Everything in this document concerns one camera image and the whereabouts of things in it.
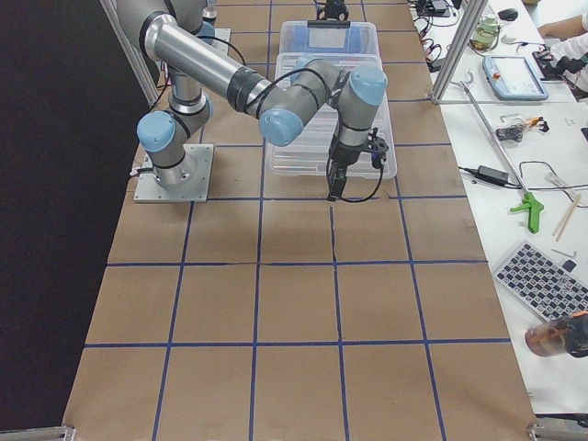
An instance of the black wall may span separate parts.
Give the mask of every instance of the black wall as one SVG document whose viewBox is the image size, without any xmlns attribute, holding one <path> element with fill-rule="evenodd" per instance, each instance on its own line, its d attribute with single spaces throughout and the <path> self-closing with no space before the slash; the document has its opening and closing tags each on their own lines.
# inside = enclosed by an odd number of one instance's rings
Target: black wall
<svg viewBox="0 0 588 441">
<path fill-rule="evenodd" d="M 98 0 L 0 3 L 3 430 L 62 422 L 148 106 Z"/>
</svg>

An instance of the brown bottle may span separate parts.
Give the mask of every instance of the brown bottle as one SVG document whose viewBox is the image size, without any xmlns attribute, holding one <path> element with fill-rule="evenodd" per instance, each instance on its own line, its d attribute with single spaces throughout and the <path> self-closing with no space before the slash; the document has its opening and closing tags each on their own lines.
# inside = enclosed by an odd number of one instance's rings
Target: brown bottle
<svg viewBox="0 0 588 441">
<path fill-rule="evenodd" d="M 556 356 L 565 352 L 576 358 L 588 356 L 588 311 L 541 323 L 526 332 L 525 341 L 538 356 Z"/>
</svg>

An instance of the plastic crate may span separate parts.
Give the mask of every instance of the plastic crate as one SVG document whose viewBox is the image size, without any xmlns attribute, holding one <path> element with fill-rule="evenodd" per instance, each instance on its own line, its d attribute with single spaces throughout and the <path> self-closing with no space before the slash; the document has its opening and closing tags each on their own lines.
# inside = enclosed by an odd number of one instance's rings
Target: plastic crate
<svg viewBox="0 0 588 441">
<path fill-rule="evenodd" d="M 291 71 L 296 60 L 301 55 L 303 54 L 282 53 L 278 55 L 276 78 Z M 381 61 L 375 55 L 322 54 L 321 58 L 349 70 L 360 65 L 369 65 L 381 69 Z M 285 79 L 279 86 L 288 87 L 289 84 L 289 79 Z M 268 142 L 266 145 L 267 169 L 280 175 L 325 175 L 329 146 L 331 145 L 337 118 L 336 110 L 324 105 L 314 118 L 309 121 L 300 136 L 290 145 L 277 147 Z M 388 160 L 384 163 L 383 177 L 384 179 L 391 179 L 396 176 L 396 158 L 394 156 L 394 142 L 386 94 L 384 94 L 372 127 L 379 129 L 378 135 L 390 146 L 387 155 Z M 347 175 L 378 179 L 379 170 L 371 166 L 369 153 L 361 153 L 357 163 L 349 167 Z"/>
<path fill-rule="evenodd" d="M 279 39 L 279 53 L 285 52 L 379 56 L 378 34 L 376 27 L 366 22 L 287 21 Z"/>
</svg>

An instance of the person's arm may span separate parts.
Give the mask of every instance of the person's arm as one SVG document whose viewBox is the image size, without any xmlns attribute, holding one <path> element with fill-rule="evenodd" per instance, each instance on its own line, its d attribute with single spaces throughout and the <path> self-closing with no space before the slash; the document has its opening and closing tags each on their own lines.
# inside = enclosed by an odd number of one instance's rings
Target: person's arm
<svg viewBox="0 0 588 441">
<path fill-rule="evenodd" d="M 567 18 L 565 20 L 548 23 L 538 28 L 543 38 L 556 38 L 560 40 L 577 37 L 586 32 L 582 25 L 582 16 Z"/>
</svg>

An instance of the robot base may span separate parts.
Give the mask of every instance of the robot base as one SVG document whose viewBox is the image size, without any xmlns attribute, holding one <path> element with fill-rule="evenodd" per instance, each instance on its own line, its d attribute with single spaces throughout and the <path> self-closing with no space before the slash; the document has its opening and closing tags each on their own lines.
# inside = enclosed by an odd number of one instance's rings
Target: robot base
<svg viewBox="0 0 588 441">
<path fill-rule="evenodd" d="M 214 144 L 184 144 L 186 154 L 196 162 L 192 177 L 177 187 L 162 187 L 152 173 L 139 175 L 134 201 L 138 203 L 206 202 L 209 197 L 210 170 L 214 155 Z M 145 155 L 142 165 L 152 167 L 149 156 Z"/>
</svg>

